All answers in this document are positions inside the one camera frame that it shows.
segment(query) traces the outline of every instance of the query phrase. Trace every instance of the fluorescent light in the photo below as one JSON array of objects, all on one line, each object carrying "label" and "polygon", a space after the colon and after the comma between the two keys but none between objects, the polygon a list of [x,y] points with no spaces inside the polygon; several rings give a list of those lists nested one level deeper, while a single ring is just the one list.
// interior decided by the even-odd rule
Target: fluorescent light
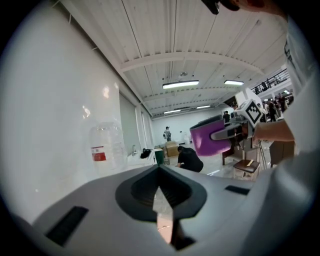
[{"label": "fluorescent light", "polygon": [[205,108],[210,108],[211,105],[208,105],[208,106],[198,106],[196,109],[205,109]]},{"label": "fluorescent light", "polygon": [[181,109],[178,110],[171,110],[171,111],[167,111],[167,112],[163,112],[164,114],[169,114],[169,113],[174,113],[174,112],[179,112],[181,111]]},{"label": "fluorescent light", "polygon": [[162,88],[163,89],[170,89],[170,88],[181,87],[181,86],[196,86],[197,84],[199,84],[199,80],[171,82],[171,83],[163,84]]},{"label": "fluorescent light", "polygon": [[234,85],[234,86],[242,86],[244,82],[241,81],[233,81],[233,80],[225,80],[225,85]]}]

